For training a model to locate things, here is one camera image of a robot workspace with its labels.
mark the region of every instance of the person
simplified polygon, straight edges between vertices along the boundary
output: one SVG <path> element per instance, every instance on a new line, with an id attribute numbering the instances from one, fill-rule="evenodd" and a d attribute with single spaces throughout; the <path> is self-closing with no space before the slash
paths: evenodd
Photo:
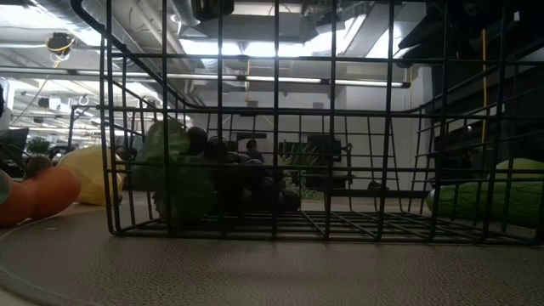
<path id="1" fill-rule="evenodd" d="M 264 163 L 263 155 L 257 150 L 257 140 L 250 139 L 249 141 L 247 141 L 246 148 L 246 155 L 249 156 L 249 158 L 256 159 Z"/>
<path id="2" fill-rule="evenodd" d="M 125 147 L 122 145 L 118 145 L 116 147 L 116 154 L 119 156 L 122 160 L 128 161 L 127 151 L 125 150 Z"/>

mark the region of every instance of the ceiling light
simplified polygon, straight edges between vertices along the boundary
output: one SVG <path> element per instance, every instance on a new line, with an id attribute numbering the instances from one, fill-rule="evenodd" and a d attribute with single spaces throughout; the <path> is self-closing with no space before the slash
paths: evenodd
<path id="1" fill-rule="evenodd" d="M 239 81 L 236 80 L 237 77 L 244 77 L 244 76 L 223 76 L 223 81 Z M 187 80 L 209 80 L 209 81 L 217 81 L 218 76 L 212 75 L 212 74 L 189 74 L 189 73 L 173 73 L 168 74 L 168 78 L 178 78 L 178 79 L 187 79 Z"/>
<path id="2" fill-rule="evenodd" d="M 279 82 L 297 82 L 297 83 L 313 83 L 313 84 L 319 84 L 321 83 L 321 79 L 318 78 L 308 78 L 308 77 L 278 77 Z"/>
<path id="3" fill-rule="evenodd" d="M 56 133 L 69 133 L 69 128 L 58 128 L 58 127 L 9 127 L 9 129 L 20 129 L 28 128 L 31 131 L 37 132 L 56 132 Z M 73 133 L 99 133 L 100 130 L 97 128 L 73 128 Z"/>
<path id="4" fill-rule="evenodd" d="M 385 81 L 337 80 L 337 85 L 385 88 L 385 87 L 388 86 L 388 83 L 385 82 Z M 391 82 L 391 87 L 392 88 L 402 88 L 404 86 L 405 86 L 405 84 L 403 82 Z"/>

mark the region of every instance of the metal wire grid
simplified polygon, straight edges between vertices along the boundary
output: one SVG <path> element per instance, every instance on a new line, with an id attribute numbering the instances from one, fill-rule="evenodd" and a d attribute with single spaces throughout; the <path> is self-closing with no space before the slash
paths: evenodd
<path id="1" fill-rule="evenodd" d="M 167 45 L 166 45 L 166 31 L 162 31 L 162 52 L 161 54 L 133 54 L 131 53 L 126 46 L 120 43 L 117 39 L 112 36 L 112 23 L 111 23 L 111 0 L 106 1 L 106 25 L 103 26 L 93 19 L 92 16 L 87 14 L 82 8 L 82 0 L 71 0 L 72 7 L 74 10 L 86 20 L 96 31 L 102 33 L 102 43 L 100 46 L 101 60 L 100 60 L 100 118 L 101 121 L 106 123 L 108 122 L 110 128 L 110 142 L 115 143 L 115 134 L 114 130 L 119 129 L 125 133 L 125 147 L 128 149 L 132 147 L 132 138 L 134 135 L 140 135 L 145 139 L 144 132 L 144 113 L 153 113 L 155 116 L 157 113 L 162 113 L 163 118 L 174 117 L 178 119 L 179 114 L 183 114 L 184 124 L 185 124 L 185 115 L 187 114 L 208 114 L 208 129 L 213 130 L 213 127 L 209 127 L 209 118 L 211 114 L 217 115 L 218 118 L 222 118 L 225 115 L 230 115 L 231 122 L 234 115 L 250 115 L 250 116 L 273 116 L 274 117 L 274 130 L 270 131 L 274 134 L 274 150 L 270 152 L 273 154 L 274 162 L 272 166 L 263 166 L 265 168 L 272 169 L 275 177 L 275 185 L 278 187 L 278 177 L 280 170 L 305 170 L 305 169 L 319 169 L 327 171 L 327 186 L 325 189 L 326 199 L 324 203 L 324 211 L 318 212 L 285 212 L 279 213 L 277 210 L 273 209 L 272 212 L 248 212 L 244 215 L 243 218 L 233 217 L 224 212 L 221 212 L 218 216 L 208 216 L 203 219 L 199 225 L 194 229 L 187 229 L 182 233 L 174 233 L 172 229 L 172 223 L 168 222 L 170 220 L 172 212 L 171 207 L 167 206 L 167 216 L 166 218 L 155 218 L 152 212 L 151 206 L 151 196 L 150 192 L 146 192 L 147 200 L 147 211 L 149 220 L 143 223 L 136 222 L 136 212 L 134 210 L 134 198 L 132 192 L 131 184 L 131 171 L 130 167 L 135 165 L 147 165 L 147 166 L 158 166 L 158 167 L 210 167 L 209 165 L 189 165 L 189 164 L 172 164 L 168 158 L 165 158 L 164 163 L 152 164 L 145 162 L 136 162 L 136 161 L 116 161 L 115 152 L 110 150 L 111 164 L 108 165 L 107 162 L 107 133 L 105 131 L 105 124 L 101 125 L 102 128 L 102 149 L 103 149 L 103 163 L 104 163 L 104 180 L 105 180 L 105 193 L 110 194 L 109 191 L 109 182 L 113 180 L 111 185 L 113 188 L 114 201 L 111 202 L 109 196 L 106 197 L 107 205 L 107 218 L 108 218 L 108 228 L 113 235 L 124 235 L 124 236 L 181 236 L 187 238 L 219 238 L 219 239 L 249 239 L 249 240 L 311 240 L 311 241 L 358 241 L 358 242 L 426 242 L 426 243 L 462 243 L 462 244 L 513 244 L 513 245 L 540 245 L 544 239 L 544 196 L 541 198 L 540 205 L 540 214 L 538 226 L 531 234 L 534 236 L 528 237 L 525 235 L 514 235 L 510 233 L 509 227 L 507 227 L 506 219 L 501 222 L 500 230 L 493 230 L 490 228 L 490 206 L 492 202 L 492 195 L 494 189 L 494 183 L 498 181 L 506 181 L 510 184 L 516 179 L 512 178 L 514 173 L 539 173 L 538 171 L 521 171 L 521 170 L 512 170 L 512 157 L 510 157 L 510 167 L 507 171 L 495 170 L 493 167 L 491 169 L 447 169 L 443 167 L 443 158 L 444 153 L 453 150 L 463 150 L 471 146 L 463 146 L 459 148 L 447 149 L 445 147 L 445 141 L 440 141 L 438 149 L 433 151 L 433 147 L 436 144 L 433 144 L 433 139 L 436 136 L 435 129 L 439 130 L 439 135 L 446 135 L 446 131 L 451 123 L 458 120 L 463 120 L 463 133 L 467 128 L 468 120 L 482 120 L 485 122 L 495 123 L 495 135 L 491 141 L 484 142 L 479 144 L 483 148 L 490 146 L 492 149 L 491 154 L 491 164 L 497 164 L 498 160 L 498 145 L 502 141 L 507 141 L 509 144 L 511 140 L 521 137 L 529 137 L 529 134 L 519 135 L 516 137 L 510 137 L 507 139 L 502 139 L 502 126 L 503 121 L 513 121 L 513 122 L 523 122 L 523 121 L 536 121 L 542 120 L 538 116 L 505 116 L 501 111 L 498 111 L 496 115 L 490 115 L 491 107 L 496 107 L 498 110 L 502 109 L 502 106 L 505 103 L 515 100 L 514 98 L 504 99 L 504 82 L 505 82 L 505 70 L 507 65 L 514 65 L 517 69 L 520 65 L 542 65 L 541 62 L 528 62 L 528 61 L 517 61 L 515 59 L 520 58 L 523 55 L 524 51 L 514 54 L 512 58 L 507 58 L 505 53 L 505 44 L 506 44 L 506 25 L 507 25 L 507 5 L 509 1 L 503 2 L 502 9 L 502 22 L 501 22 L 501 52 L 499 60 L 458 60 L 458 59 L 449 59 L 445 50 L 449 49 L 450 43 L 450 28 L 445 26 L 444 32 L 444 58 L 443 59 L 394 59 L 393 58 L 393 29 L 394 29 L 394 1 L 389 2 L 389 38 L 388 38 L 388 58 L 387 59 L 367 59 L 367 58 L 346 58 L 346 57 L 337 57 L 336 56 L 336 15 L 332 15 L 332 38 L 331 38 L 331 56 L 324 57 L 315 57 L 315 56 L 306 56 L 306 57 L 297 57 L 297 58 L 281 58 L 281 60 L 318 60 L 318 61 L 327 61 L 331 63 L 331 77 L 330 79 L 321 80 L 322 85 L 330 86 L 331 90 L 331 107 L 329 110 L 309 110 L 309 109 L 296 109 L 296 108 L 280 108 L 279 106 L 279 61 L 280 58 L 277 56 L 273 57 L 262 57 L 262 60 L 273 60 L 275 63 L 275 96 L 274 96 L 274 107 L 272 108 L 241 108 L 241 107 L 229 107 L 223 106 L 223 89 L 222 89 L 222 80 L 223 72 L 221 69 L 218 70 L 218 105 L 217 107 L 206 107 L 202 105 L 196 105 L 190 103 L 182 95 L 177 93 L 173 88 L 169 87 L 167 84 L 168 74 L 167 74 L 167 61 L 166 59 L 217 59 L 218 66 L 223 65 L 223 60 L 248 60 L 249 57 L 245 55 L 190 55 L 190 54 L 168 54 Z M 218 50 L 222 49 L 223 46 L 223 1 L 220 2 L 220 10 L 218 17 Z M 444 5 L 445 9 L 445 25 L 448 25 L 448 1 L 435 1 L 441 2 Z M 162 0 L 162 7 L 167 7 L 167 0 Z M 280 15 L 279 15 L 279 1 L 275 1 L 275 51 L 276 54 L 279 50 L 280 43 Z M 337 1 L 331 1 L 331 11 L 336 11 Z M 162 10 L 162 28 L 167 28 L 167 10 Z M 544 45 L 542 42 L 537 43 L 538 46 Z M 119 52 L 113 52 L 113 46 L 115 46 Z M 122 81 L 118 82 L 114 80 L 113 75 L 113 65 L 111 59 L 114 57 L 122 57 Z M 151 71 L 147 66 L 145 66 L 140 59 L 143 58 L 156 58 L 163 59 L 162 61 L 162 72 L 161 74 L 156 74 L 154 71 Z M 163 104 L 162 109 L 157 109 L 153 104 L 149 103 L 145 99 L 139 97 L 134 92 L 131 92 L 126 88 L 127 81 L 127 59 L 130 59 L 136 65 L 138 65 L 144 72 L 148 73 L 150 77 L 155 79 L 158 83 L 162 85 L 163 88 Z M 386 110 L 385 111 L 368 111 L 368 110 L 339 110 L 335 107 L 335 84 L 336 84 L 336 63 L 339 61 L 346 62 L 362 62 L 362 63 L 385 63 L 388 66 L 388 80 L 387 80 L 387 95 L 386 95 Z M 392 92 L 392 70 L 393 65 L 397 63 L 403 64 L 434 64 L 443 66 L 443 93 L 440 96 L 435 97 L 425 105 L 417 107 L 413 110 L 405 111 L 392 111 L 391 110 L 391 92 Z M 488 65 L 487 68 L 482 73 L 471 77 L 470 79 L 462 82 L 455 87 L 448 88 L 448 70 L 452 64 L 463 63 L 466 65 Z M 489 74 L 499 71 L 499 82 L 498 82 L 498 92 L 497 92 L 497 102 L 493 105 L 487 105 L 484 108 L 470 111 L 466 114 L 461 115 L 452 115 L 448 113 L 448 96 L 452 94 L 471 82 L 475 82 L 482 77 L 486 77 Z M 108 97 L 107 100 L 113 100 L 113 87 L 119 87 L 123 90 L 122 96 L 122 106 L 114 106 L 113 104 L 106 104 L 105 97 L 105 88 L 104 85 L 107 83 L 108 86 Z M 133 97 L 139 100 L 139 107 L 127 107 L 126 104 L 126 94 L 130 94 Z M 183 109 L 168 109 L 167 101 L 168 96 L 171 94 L 175 98 L 176 106 L 178 102 L 183 105 Z M 424 113 L 424 111 L 432 106 L 433 110 L 435 109 L 436 102 L 441 102 L 440 113 L 435 114 Z M 74 110 L 72 109 L 72 118 L 74 118 Z M 115 112 L 122 112 L 123 114 L 123 126 L 120 127 L 114 123 L 113 120 L 107 121 L 106 112 L 108 112 L 109 118 L 114 118 Z M 474 115 L 480 111 L 486 111 L 486 114 L 483 115 Z M 131 127 L 128 128 L 128 113 L 131 115 Z M 141 133 L 134 131 L 135 129 L 135 117 L 136 114 L 139 114 L 140 117 L 140 129 Z M 349 118 L 366 118 L 370 122 L 371 118 L 384 118 L 385 127 L 392 127 L 392 120 L 394 118 L 410 118 L 412 120 L 417 119 L 419 123 L 419 131 L 417 132 L 417 150 L 419 152 L 419 147 L 421 144 L 421 135 L 422 133 L 430 133 L 430 141 L 428 144 L 428 153 L 427 154 L 418 154 L 416 156 L 416 165 L 414 167 L 397 167 L 396 160 L 394 159 L 394 166 L 390 167 L 389 158 L 382 158 L 382 165 L 380 167 L 374 167 L 371 164 L 370 167 L 352 167 L 348 163 L 347 167 L 335 167 L 333 165 L 333 151 L 332 149 L 328 152 L 328 164 L 324 167 L 303 167 L 303 166 L 289 166 L 282 167 L 278 165 L 278 144 L 279 144 L 279 133 L 286 133 L 287 131 L 280 131 L 278 128 L 280 116 L 320 116 L 321 118 L 327 117 L 329 119 L 329 130 L 327 131 L 329 135 L 330 144 L 333 143 L 334 137 L 337 134 L 340 134 L 335 131 L 335 119 L 341 117 L 344 119 L 344 122 L 347 122 Z M 422 120 L 431 119 L 434 124 L 432 127 L 422 128 Z M 299 142 L 301 140 L 302 124 L 299 123 Z M 164 129 L 167 130 L 166 121 L 164 121 Z M 218 125 L 216 132 L 219 138 L 221 139 L 226 132 L 223 128 L 222 121 L 218 120 Z M 322 126 L 323 134 L 325 134 L 325 127 Z M 255 125 L 253 125 L 254 133 L 257 132 Z M 390 146 L 393 146 L 394 150 L 394 140 L 393 140 L 393 131 L 392 128 L 384 128 L 384 133 L 377 133 L 374 136 L 383 137 L 383 151 L 381 156 L 390 156 Z M 233 132 L 232 125 L 229 130 L 229 137 Z M 370 123 L 369 123 L 369 138 L 373 135 L 370 132 Z M 131 140 L 129 140 L 128 134 L 131 133 Z M 347 123 L 345 131 L 343 132 L 347 138 L 348 133 Z M 164 142 L 164 155 L 168 156 L 168 145 L 167 145 L 167 133 L 165 133 L 165 142 Z M 433 156 L 435 159 L 434 169 L 429 169 L 430 156 Z M 418 168 L 418 162 L 420 158 L 424 158 L 427 164 L 426 168 Z M 124 165 L 127 167 L 126 170 L 118 170 L 117 165 Z M 215 167 L 225 167 L 225 165 L 216 165 Z M 354 171 L 368 171 L 372 173 L 372 179 L 374 172 L 381 173 L 380 190 L 351 190 L 351 185 L 348 184 L 348 194 L 349 198 L 349 211 L 348 212 L 333 212 L 332 211 L 332 197 L 338 196 L 336 190 L 332 188 L 332 180 L 335 178 L 333 171 L 346 171 L 348 173 Z M 486 214 L 481 220 L 481 223 L 475 218 L 472 224 L 466 224 L 463 220 L 445 220 L 439 218 L 438 216 L 438 205 L 439 205 L 439 193 L 440 186 L 443 183 L 455 183 L 455 181 L 444 179 L 443 174 L 451 171 L 456 172 L 470 172 L 470 173 L 487 173 L 489 172 L 489 179 L 481 179 L 479 182 L 479 190 L 482 188 L 483 182 L 488 182 L 488 192 L 486 199 L 485 211 Z M 118 205 L 118 194 L 120 190 L 117 190 L 116 187 L 116 174 L 117 173 L 126 173 L 127 183 L 129 186 L 129 216 L 130 224 L 129 226 L 122 226 L 122 215 L 120 207 Z M 413 173 L 413 179 L 411 183 L 411 190 L 409 196 L 406 196 L 405 193 L 401 190 L 387 190 L 386 184 L 389 180 L 392 180 L 388 177 L 388 173 L 395 173 L 396 179 L 398 182 L 399 173 Z M 424 173 L 425 179 L 418 181 L 417 174 Z M 433 212 L 432 215 L 425 216 L 422 215 L 423 208 L 423 196 L 414 196 L 415 192 L 415 183 L 422 182 L 425 188 L 427 183 L 430 182 L 428 179 L 429 173 L 435 173 L 435 184 L 437 189 L 434 193 L 434 202 L 433 202 Z M 507 179 L 496 179 L 497 173 L 507 173 Z M 166 202 L 169 202 L 169 175 L 168 171 L 165 172 L 166 177 L 166 192 L 167 197 Z M 535 178 L 533 180 L 542 181 L 542 178 Z M 356 212 L 351 206 L 352 197 L 370 197 L 374 198 L 375 201 L 375 212 Z M 388 198 L 399 198 L 399 210 L 400 212 L 386 212 L 385 211 L 385 202 Z M 407 207 L 403 205 L 401 198 L 408 198 L 409 203 Z M 419 205 L 419 214 L 412 213 L 412 203 L 414 199 L 421 199 Z M 507 212 L 508 200 L 505 205 L 505 212 Z"/>

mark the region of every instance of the toy fruit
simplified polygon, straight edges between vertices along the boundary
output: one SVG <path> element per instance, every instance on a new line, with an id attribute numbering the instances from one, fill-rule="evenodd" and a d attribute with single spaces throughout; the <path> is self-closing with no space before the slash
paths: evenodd
<path id="1" fill-rule="evenodd" d="M 12 181 L 4 171 L 0 171 L 0 191 L 0 226 L 15 226 L 30 217 L 36 201 L 24 184 Z"/>
<path id="2" fill-rule="evenodd" d="M 106 150 L 106 162 L 109 169 L 111 169 L 111 150 Z M 121 161 L 119 156 L 115 156 L 117 162 Z M 66 167 L 70 169 L 82 182 L 82 190 L 77 197 L 77 202 L 90 205 L 105 206 L 106 193 L 104 182 L 104 167 L 102 160 L 102 147 L 90 146 L 85 149 L 74 150 L 59 161 L 57 167 Z M 117 170 L 124 170 L 125 166 L 117 165 Z M 108 191 L 111 202 L 114 201 L 113 185 L 114 179 L 117 182 L 117 191 L 121 192 L 122 185 L 125 179 L 124 173 L 117 173 L 113 176 L 113 173 L 108 174 Z"/>
<path id="3" fill-rule="evenodd" d="M 77 200 L 82 189 L 80 179 L 66 167 L 46 168 L 23 184 L 37 199 L 31 214 L 33 219 L 43 219 L 62 212 Z"/>

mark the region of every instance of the ceiling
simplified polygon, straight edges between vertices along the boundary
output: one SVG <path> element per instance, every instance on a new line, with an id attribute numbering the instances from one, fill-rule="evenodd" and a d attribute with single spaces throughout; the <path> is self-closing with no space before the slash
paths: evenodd
<path id="1" fill-rule="evenodd" d="M 30 2 L 42 3 L 43 1 L 31 0 Z M 161 25 L 157 16 L 160 15 L 160 0 L 124 0 L 113 1 L 113 19 L 119 25 L 122 33 L 120 38 L 128 46 L 138 45 L 142 52 L 161 52 L 160 41 L 157 33 L 160 33 Z M 283 1 L 280 6 L 280 56 L 298 55 L 328 55 L 330 54 L 331 33 L 321 33 L 316 26 L 330 8 L 330 2 L 316 1 Z M 88 7 L 100 8 L 105 6 L 104 0 L 85 0 Z M 388 54 L 388 5 L 373 1 L 343 1 L 338 4 L 342 13 L 338 14 L 339 24 L 337 32 L 338 57 L 378 57 L 386 58 Z M 271 1 L 242 1 L 235 2 L 235 12 L 224 18 L 224 53 L 249 54 L 270 56 L 274 54 L 274 10 Z M 80 31 L 76 25 L 66 20 L 55 19 L 51 11 L 44 13 L 40 8 L 16 5 L 0 5 L 3 17 L 0 19 L 0 65 L 1 66 L 26 66 L 51 68 L 57 58 L 51 54 L 44 44 L 54 32 L 76 34 L 76 41 L 70 51 L 70 56 L 58 63 L 61 69 L 98 70 L 99 69 L 99 36 L 90 30 Z M 394 19 L 394 46 L 407 35 L 411 29 L 425 15 L 423 3 L 405 3 L 395 7 Z M 180 18 L 174 14 L 173 8 L 168 9 L 170 20 L 168 52 L 216 54 L 217 48 L 217 21 L 202 22 L 195 27 L 179 26 Z M 161 67 L 160 60 L 148 60 L 152 69 Z M 114 61 L 114 69 L 119 69 L 120 61 Z M 217 73 L 217 63 L 206 62 L 199 59 L 169 60 L 168 70 L 172 73 Z M 130 65 L 130 70 L 137 67 Z M 251 76 L 273 76 L 274 62 L 272 60 L 225 60 L 224 73 L 242 74 Z M 318 77 L 329 78 L 331 65 L 325 61 L 280 61 L 281 77 Z M 69 125 L 69 112 L 64 110 L 44 109 L 37 106 L 40 97 L 59 98 L 69 101 L 79 101 L 85 95 L 89 104 L 98 103 L 99 83 L 95 78 L 81 81 L 56 80 L 51 77 L 43 80 L 43 76 L 18 76 L 14 74 L 4 75 L 13 84 L 14 89 L 14 117 L 23 115 L 16 120 L 15 126 L 27 126 L 34 128 L 36 133 L 51 134 L 51 131 L 39 131 L 39 128 L 64 128 Z M 337 62 L 337 78 L 386 80 L 387 66 L 384 64 L 362 64 Z M 394 67 L 394 81 L 405 79 L 405 70 Z M 35 98 L 40 87 L 40 94 Z M 190 93 L 199 101 L 206 103 L 206 99 L 217 97 L 217 82 L 197 81 L 173 82 L 172 85 L 179 91 Z M 159 87 L 150 83 L 136 83 L 130 86 L 137 94 L 147 99 L 161 103 L 157 90 Z M 280 91 L 289 93 L 313 93 L 328 94 L 330 87 L 321 85 L 282 84 Z M 272 83 L 266 82 L 226 82 L 224 91 L 228 92 L 272 92 Z M 115 90 L 115 103 L 121 103 L 121 91 Z M 135 105 L 136 99 L 128 99 L 127 104 Z M 76 122 L 76 128 L 94 128 L 96 124 L 91 119 L 98 117 L 96 110 L 86 112 L 90 116 L 82 116 Z M 34 118 L 40 117 L 43 123 L 35 123 Z M 122 122 L 120 115 L 116 119 Z"/>

